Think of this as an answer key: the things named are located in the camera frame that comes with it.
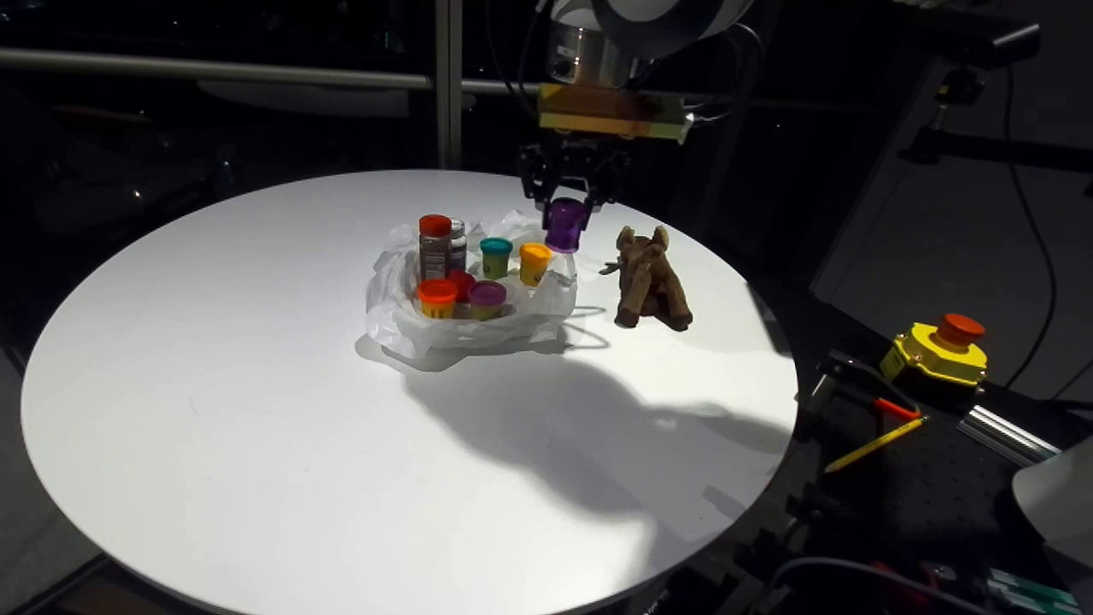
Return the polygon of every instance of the white round table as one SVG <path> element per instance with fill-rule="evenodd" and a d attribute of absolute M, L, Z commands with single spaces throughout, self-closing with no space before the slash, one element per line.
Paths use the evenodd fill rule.
<path fill-rule="evenodd" d="M 531 210 L 516 177 L 346 173 L 190 213 L 47 323 L 25 442 L 63 513 L 190 602 L 263 615 L 526 615 L 685 561 L 775 475 L 795 368 L 748 283 L 669 234 L 692 328 L 615 328 L 620 225 L 583 237 L 570 349 L 437 374 L 362 343 L 386 234 Z"/>

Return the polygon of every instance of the green cup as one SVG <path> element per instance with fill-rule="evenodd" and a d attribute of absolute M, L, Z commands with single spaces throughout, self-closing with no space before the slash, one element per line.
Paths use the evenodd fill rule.
<path fill-rule="evenodd" d="M 513 242 L 510 239 L 484 237 L 477 242 L 477 251 L 482 251 L 482 278 L 487 278 L 487 280 L 510 278 L 510 260 L 513 260 Z"/>

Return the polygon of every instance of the brown toy animal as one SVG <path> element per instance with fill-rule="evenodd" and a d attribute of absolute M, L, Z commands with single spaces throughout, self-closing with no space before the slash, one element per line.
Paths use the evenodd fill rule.
<path fill-rule="evenodd" d="M 663 326 L 685 333 L 692 315 L 672 265 L 665 260 L 669 234 L 660 225 L 650 237 L 631 229 L 619 234 L 619 265 L 608 265 L 606 275 L 619 271 L 619 328 L 635 328 L 641 315 L 655 315 Z"/>

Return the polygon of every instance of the metal pole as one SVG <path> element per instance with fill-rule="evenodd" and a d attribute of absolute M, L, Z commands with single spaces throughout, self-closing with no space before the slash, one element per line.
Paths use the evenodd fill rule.
<path fill-rule="evenodd" d="M 465 80 L 462 87 L 465 87 L 469 96 L 510 96 L 510 87 L 504 87 L 504 81 L 496 81 L 496 80 Z"/>
<path fill-rule="evenodd" d="M 362 89 L 416 89 L 416 93 L 434 89 L 431 75 L 410 75 L 410 71 L 293 69 L 293 65 L 199 62 L 199 57 L 157 57 L 157 56 L 80 56 L 80 50 L 36 50 L 36 49 L 0 49 L 0 69 L 291 81 L 291 87 L 362 87 Z"/>
<path fill-rule="evenodd" d="M 437 162 L 462 165 L 465 5 L 437 0 Z"/>

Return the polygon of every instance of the yellow cup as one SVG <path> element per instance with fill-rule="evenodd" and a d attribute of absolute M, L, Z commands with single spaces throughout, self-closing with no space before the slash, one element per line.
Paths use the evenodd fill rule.
<path fill-rule="evenodd" d="M 521 242 L 520 246 L 520 280 L 526 287 L 536 287 L 544 280 L 549 260 L 552 260 L 552 251 L 546 242 Z"/>

